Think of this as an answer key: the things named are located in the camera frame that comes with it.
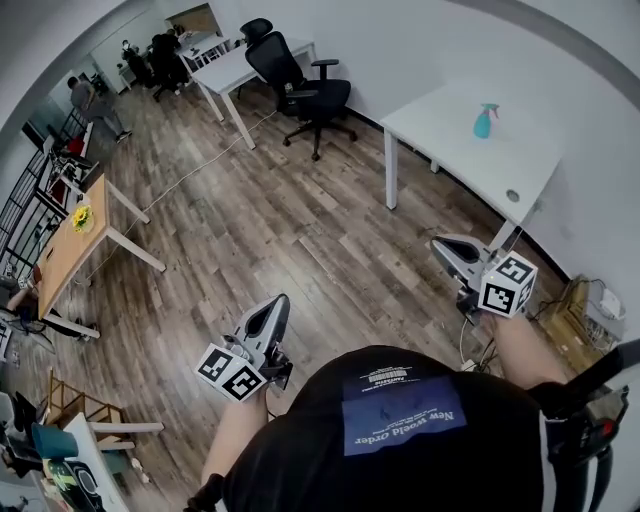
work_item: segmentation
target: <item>wooden floor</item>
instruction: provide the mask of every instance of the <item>wooden floor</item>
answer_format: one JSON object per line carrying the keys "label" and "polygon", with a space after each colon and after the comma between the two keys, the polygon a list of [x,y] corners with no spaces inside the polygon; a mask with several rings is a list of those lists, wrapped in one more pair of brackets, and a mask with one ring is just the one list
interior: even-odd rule
{"label": "wooden floor", "polygon": [[[274,102],[264,86],[250,84],[237,105],[251,127]],[[117,108],[134,135],[110,148],[103,168],[140,206],[238,138],[230,117],[217,122],[195,86],[160,103],[134,88]],[[149,225],[129,233],[167,264],[164,273],[118,249],[91,288],[69,287],[57,309],[97,322],[100,339],[82,344],[56,335],[55,356],[14,342],[22,364],[6,379],[31,399],[42,398],[53,366],[69,384],[124,407],[130,420],[164,422],[160,435],[137,438],[133,453],[152,483],[124,475],[132,510],[181,510],[197,490],[224,400],[193,367],[243,310],[268,296],[284,292],[292,304],[283,346],[295,366],[287,391],[269,394],[276,414],[323,364],[366,345],[406,347],[459,367],[455,286],[428,243],[448,232],[489,242],[501,220],[402,147],[398,207],[389,211],[382,134],[354,119],[347,124],[358,142],[325,132],[322,160],[313,163],[310,135],[282,145],[295,120],[276,114],[264,121],[252,132],[255,150],[240,140],[151,208]],[[123,232],[132,221],[116,211]],[[540,266],[534,302],[555,296],[560,280],[525,243],[516,248]],[[101,247],[82,273],[111,249]],[[479,328],[468,329],[465,355],[477,356],[486,342]]]}

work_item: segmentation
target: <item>wooden table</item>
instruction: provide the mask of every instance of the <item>wooden table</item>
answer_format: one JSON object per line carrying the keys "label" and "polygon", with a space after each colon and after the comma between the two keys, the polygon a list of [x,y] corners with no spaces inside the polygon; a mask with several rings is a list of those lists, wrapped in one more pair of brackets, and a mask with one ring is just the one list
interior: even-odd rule
{"label": "wooden table", "polygon": [[164,263],[142,250],[111,226],[108,192],[111,192],[118,201],[142,222],[145,224],[150,222],[149,217],[129,201],[103,175],[98,178],[84,196],[85,201],[91,204],[93,210],[95,219],[93,229],[89,233],[76,233],[71,224],[73,213],[69,214],[58,228],[58,231],[49,240],[38,263],[42,271],[42,282],[40,283],[38,297],[39,317],[94,338],[100,337],[98,331],[69,322],[59,316],[51,315],[50,312],[65,287],[100,242],[107,237],[111,238],[160,272],[164,272],[167,268]]}

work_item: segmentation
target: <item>desk hole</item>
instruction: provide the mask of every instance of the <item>desk hole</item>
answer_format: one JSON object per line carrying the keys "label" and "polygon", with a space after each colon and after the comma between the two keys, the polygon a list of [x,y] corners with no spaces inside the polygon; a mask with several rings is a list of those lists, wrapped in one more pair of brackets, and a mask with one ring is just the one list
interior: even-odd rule
{"label": "desk hole", "polygon": [[509,201],[513,201],[514,203],[520,201],[520,194],[511,188],[507,190],[507,197],[509,198]]}

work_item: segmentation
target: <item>blue patch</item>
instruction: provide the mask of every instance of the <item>blue patch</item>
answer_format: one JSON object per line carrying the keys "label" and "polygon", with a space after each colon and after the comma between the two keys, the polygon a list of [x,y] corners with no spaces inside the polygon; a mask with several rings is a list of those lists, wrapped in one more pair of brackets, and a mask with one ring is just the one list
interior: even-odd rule
{"label": "blue patch", "polygon": [[342,415],[345,456],[374,453],[403,444],[416,434],[434,434],[467,424],[448,376],[345,400]]}

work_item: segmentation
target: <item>white cube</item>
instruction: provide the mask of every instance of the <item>white cube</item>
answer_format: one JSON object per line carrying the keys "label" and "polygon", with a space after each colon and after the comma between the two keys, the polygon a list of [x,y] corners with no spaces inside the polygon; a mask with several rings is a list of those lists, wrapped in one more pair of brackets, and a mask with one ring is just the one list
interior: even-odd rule
{"label": "white cube", "polygon": [[478,307],[513,317],[531,297],[537,275],[538,267],[511,251],[482,276]]}
{"label": "white cube", "polygon": [[249,361],[213,343],[195,373],[233,402],[244,402],[267,382]]}

